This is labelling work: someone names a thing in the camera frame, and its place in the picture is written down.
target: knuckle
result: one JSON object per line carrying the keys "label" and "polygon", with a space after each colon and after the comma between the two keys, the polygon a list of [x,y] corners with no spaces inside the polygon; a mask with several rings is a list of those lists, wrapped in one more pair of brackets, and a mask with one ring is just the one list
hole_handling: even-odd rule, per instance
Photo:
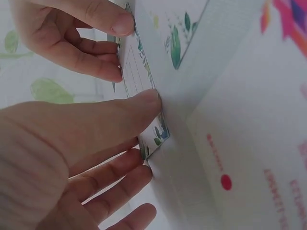
{"label": "knuckle", "polygon": [[93,19],[97,14],[99,14],[100,11],[102,11],[102,8],[103,8],[102,1],[99,0],[89,1],[85,10],[85,19],[86,20]]}
{"label": "knuckle", "polygon": [[79,73],[83,73],[82,66],[86,59],[86,53],[78,52],[73,69]]}

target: watercolor leaf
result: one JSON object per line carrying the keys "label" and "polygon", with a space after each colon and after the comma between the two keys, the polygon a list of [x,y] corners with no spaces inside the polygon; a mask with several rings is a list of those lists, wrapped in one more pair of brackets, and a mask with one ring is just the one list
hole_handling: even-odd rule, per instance
{"label": "watercolor leaf", "polygon": [[180,65],[180,57],[181,57],[180,39],[179,39],[178,29],[174,25],[172,31],[172,39],[171,39],[171,58],[175,69],[178,69]]}
{"label": "watercolor leaf", "polygon": [[159,129],[158,129],[156,126],[154,127],[154,129],[155,129],[155,133],[156,133],[157,137],[158,137],[158,138],[161,138]]}
{"label": "watercolor leaf", "polygon": [[5,46],[6,52],[10,54],[16,53],[18,43],[19,43],[19,36],[17,32],[15,30],[9,31],[6,34],[5,39],[4,39],[4,46]]}
{"label": "watercolor leaf", "polygon": [[168,132],[167,132],[167,131],[164,131],[164,132],[161,134],[161,138],[166,139],[167,137],[168,137]]}
{"label": "watercolor leaf", "polygon": [[147,61],[145,62],[144,67],[145,67],[145,69],[147,70],[147,76],[149,77],[149,75],[150,75],[150,69],[149,69],[149,65],[148,65],[148,62],[147,62]]}
{"label": "watercolor leaf", "polygon": [[196,31],[197,25],[198,25],[197,22],[193,23],[193,25],[192,25],[192,32],[193,33]]}
{"label": "watercolor leaf", "polygon": [[23,57],[32,57],[34,52],[27,52],[24,54],[9,54],[9,53],[0,53],[0,59],[19,59]]}
{"label": "watercolor leaf", "polygon": [[115,82],[112,82],[112,85],[113,85],[113,90],[114,90],[114,93],[115,93]]}
{"label": "watercolor leaf", "polygon": [[190,20],[190,17],[188,15],[188,13],[186,12],[186,15],[184,17],[184,23],[186,25],[186,29],[187,31],[190,31],[190,28],[191,28],[191,20]]}
{"label": "watercolor leaf", "polygon": [[155,29],[159,29],[159,17],[157,15],[153,17],[153,24]]}
{"label": "watercolor leaf", "polygon": [[139,49],[139,51],[142,51],[142,43],[141,43],[141,40],[139,39],[139,46],[138,46],[138,49]]}
{"label": "watercolor leaf", "polygon": [[141,148],[141,155],[142,155],[142,159],[143,160],[146,159],[146,152],[145,152],[145,147],[144,146]]}
{"label": "watercolor leaf", "polygon": [[31,85],[32,96],[37,101],[55,104],[74,103],[73,95],[52,79],[39,78]]}
{"label": "watercolor leaf", "polygon": [[162,144],[159,138],[154,138],[154,142],[157,146],[160,146]]}

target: printed card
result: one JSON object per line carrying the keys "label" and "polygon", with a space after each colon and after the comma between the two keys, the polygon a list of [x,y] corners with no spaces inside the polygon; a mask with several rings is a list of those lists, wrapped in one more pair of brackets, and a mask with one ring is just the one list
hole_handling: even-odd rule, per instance
{"label": "printed card", "polygon": [[173,66],[178,69],[208,0],[143,0]]}
{"label": "printed card", "polygon": [[[126,10],[131,12],[128,3]],[[118,54],[127,98],[147,89],[155,89],[137,28],[135,33],[119,40]],[[147,159],[168,137],[169,132],[161,113],[139,136],[142,157]]]}

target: pink graphic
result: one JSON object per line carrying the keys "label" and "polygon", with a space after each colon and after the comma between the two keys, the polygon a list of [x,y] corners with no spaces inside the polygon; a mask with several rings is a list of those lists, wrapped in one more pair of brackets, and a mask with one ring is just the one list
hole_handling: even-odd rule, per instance
{"label": "pink graphic", "polygon": [[232,181],[231,181],[230,177],[226,174],[224,174],[221,177],[221,184],[222,184],[223,188],[227,191],[231,190],[231,188],[232,188]]}
{"label": "pink graphic", "polygon": [[303,97],[307,100],[307,84],[306,83],[301,84],[300,90]]}
{"label": "pink graphic", "polygon": [[212,154],[215,158],[216,164],[217,164],[217,168],[219,169],[220,173],[222,174],[221,176],[221,185],[223,187],[223,189],[229,191],[232,189],[232,181],[229,175],[224,174],[224,167],[222,164],[222,160],[220,157],[220,154],[217,150],[217,147],[215,146],[214,142],[213,142],[213,138],[211,136],[211,134],[207,134],[207,140],[209,142],[209,145],[211,146],[212,149]]}
{"label": "pink graphic", "polygon": [[[272,0],[281,16],[283,39],[291,38],[307,58],[307,1],[306,0]],[[261,17],[262,33],[268,26],[269,3],[265,2]]]}

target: person's left hand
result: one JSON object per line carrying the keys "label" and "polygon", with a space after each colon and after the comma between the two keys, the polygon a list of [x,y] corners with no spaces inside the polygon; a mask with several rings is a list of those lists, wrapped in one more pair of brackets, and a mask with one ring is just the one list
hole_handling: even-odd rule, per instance
{"label": "person's left hand", "polygon": [[72,71],[107,81],[122,80],[115,42],[80,37],[77,28],[95,28],[121,37],[134,31],[132,15],[108,0],[9,0],[25,45]]}
{"label": "person's left hand", "polygon": [[[150,182],[150,168],[132,148],[160,110],[155,90],[126,100],[0,110],[0,229],[98,230]],[[145,204],[108,230],[144,230],[155,214]]]}

